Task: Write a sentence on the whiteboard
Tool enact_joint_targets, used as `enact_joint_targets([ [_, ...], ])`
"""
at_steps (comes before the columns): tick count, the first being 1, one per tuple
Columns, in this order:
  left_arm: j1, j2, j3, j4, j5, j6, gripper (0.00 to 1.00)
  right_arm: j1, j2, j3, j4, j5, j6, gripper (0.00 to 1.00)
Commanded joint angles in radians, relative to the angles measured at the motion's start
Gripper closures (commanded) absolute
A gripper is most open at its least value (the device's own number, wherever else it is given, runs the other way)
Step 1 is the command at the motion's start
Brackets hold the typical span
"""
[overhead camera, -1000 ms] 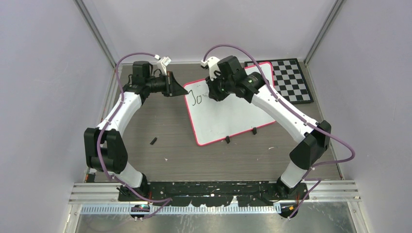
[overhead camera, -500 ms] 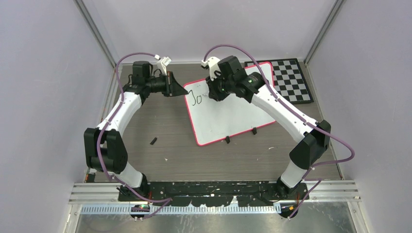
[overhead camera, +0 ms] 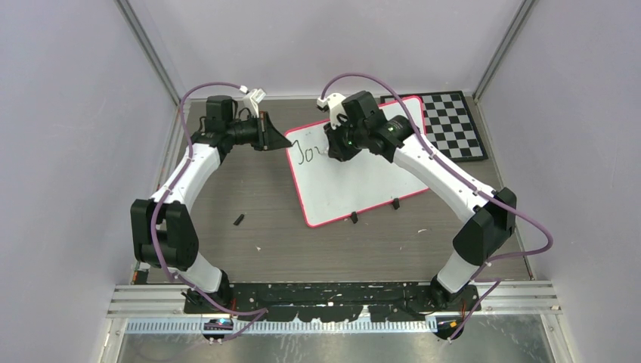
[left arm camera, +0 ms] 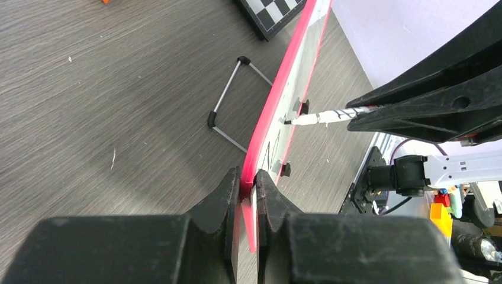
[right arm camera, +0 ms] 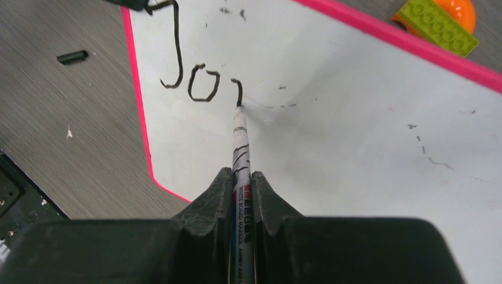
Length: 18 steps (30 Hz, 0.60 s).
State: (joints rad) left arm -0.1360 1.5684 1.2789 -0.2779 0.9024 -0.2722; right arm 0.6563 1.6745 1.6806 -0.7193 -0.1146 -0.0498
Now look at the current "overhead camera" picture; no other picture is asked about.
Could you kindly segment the pink framed whiteboard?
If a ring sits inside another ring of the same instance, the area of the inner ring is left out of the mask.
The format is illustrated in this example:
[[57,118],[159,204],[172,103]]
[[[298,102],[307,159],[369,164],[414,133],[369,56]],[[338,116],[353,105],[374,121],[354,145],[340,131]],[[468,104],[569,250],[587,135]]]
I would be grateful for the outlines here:
[[285,132],[293,146],[286,156],[310,228],[347,219],[352,213],[388,206],[429,188],[410,172],[367,150],[347,162],[327,154],[327,119]]

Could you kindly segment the black marker cap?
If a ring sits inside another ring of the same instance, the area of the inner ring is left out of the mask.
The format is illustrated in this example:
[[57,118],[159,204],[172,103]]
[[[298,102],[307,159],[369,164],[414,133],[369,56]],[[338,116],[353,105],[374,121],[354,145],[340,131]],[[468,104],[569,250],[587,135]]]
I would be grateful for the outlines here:
[[233,225],[238,226],[245,218],[244,214],[240,214],[233,222]]

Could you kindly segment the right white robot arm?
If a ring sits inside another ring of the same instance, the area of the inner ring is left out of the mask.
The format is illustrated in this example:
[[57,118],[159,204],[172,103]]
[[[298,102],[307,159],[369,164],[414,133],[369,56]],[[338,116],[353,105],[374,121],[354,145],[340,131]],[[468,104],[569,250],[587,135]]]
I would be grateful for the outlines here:
[[317,108],[330,116],[324,126],[330,158],[347,162],[363,150],[381,156],[428,186],[462,222],[453,239],[454,251],[430,282],[432,302],[447,311],[512,237],[517,197],[508,188],[493,189],[448,159],[419,131],[405,103],[399,105],[403,113],[388,117],[370,92],[317,99]]

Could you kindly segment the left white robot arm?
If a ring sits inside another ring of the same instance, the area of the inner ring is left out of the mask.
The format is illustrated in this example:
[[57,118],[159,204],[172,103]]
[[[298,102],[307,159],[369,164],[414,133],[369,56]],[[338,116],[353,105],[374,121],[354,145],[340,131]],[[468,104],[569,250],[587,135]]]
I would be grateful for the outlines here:
[[130,209],[135,258],[153,267],[165,266],[169,274],[203,291],[203,303],[214,313],[231,306],[233,293],[227,274],[200,253],[190,210],[234,146],[248,144],[257,151],[291,147],[268,113],[259,110],[264,97],[260,88],[246,93],[243,105],[249,115],[245,118],[237,116],[232,97],[207,98],[201,128],[192,134],[176,170],[150,198],[135,200]]

